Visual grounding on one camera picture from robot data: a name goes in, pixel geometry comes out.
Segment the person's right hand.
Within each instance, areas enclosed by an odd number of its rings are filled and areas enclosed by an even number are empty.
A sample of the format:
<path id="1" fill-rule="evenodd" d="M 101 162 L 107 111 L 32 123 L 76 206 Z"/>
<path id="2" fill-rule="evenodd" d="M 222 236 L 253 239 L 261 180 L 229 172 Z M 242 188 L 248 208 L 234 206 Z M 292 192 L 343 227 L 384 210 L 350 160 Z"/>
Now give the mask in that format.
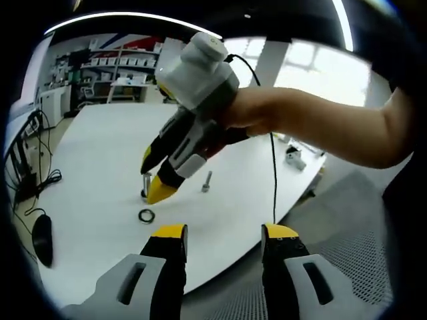
<path id="1" fill-rule="evenodd" d="M 240 89 L 229 107 L 220 115 L 226 129 L 243 129 L 248 137 L 281 133 L 282 90 L 267 87 Z"/>

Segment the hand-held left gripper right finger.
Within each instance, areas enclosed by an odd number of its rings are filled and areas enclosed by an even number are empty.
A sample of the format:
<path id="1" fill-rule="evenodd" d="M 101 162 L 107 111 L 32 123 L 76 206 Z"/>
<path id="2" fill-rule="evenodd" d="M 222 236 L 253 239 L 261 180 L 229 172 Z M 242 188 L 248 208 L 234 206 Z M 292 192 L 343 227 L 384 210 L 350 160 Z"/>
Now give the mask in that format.
<path id="1" fill-rule="evenodd" d="M 349 277 L 308 252 L 289 227 L 262 225 L 262 285 L 269 319 L 377 319 L 380 308 L 357 297 Z"/>

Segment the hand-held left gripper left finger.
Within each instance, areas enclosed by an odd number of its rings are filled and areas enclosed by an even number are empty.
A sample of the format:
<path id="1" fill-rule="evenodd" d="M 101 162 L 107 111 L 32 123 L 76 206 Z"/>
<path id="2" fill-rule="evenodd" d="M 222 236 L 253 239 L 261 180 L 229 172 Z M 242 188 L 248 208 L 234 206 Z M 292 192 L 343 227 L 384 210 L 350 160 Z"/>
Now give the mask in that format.
<path id="1" fill-rule="evenodd" d="M 163 225 L 140 254 L 124 257 L 90 297 L 61 313 L 66 319 L 179 319 L 186 262 L 187 225 Z"/>

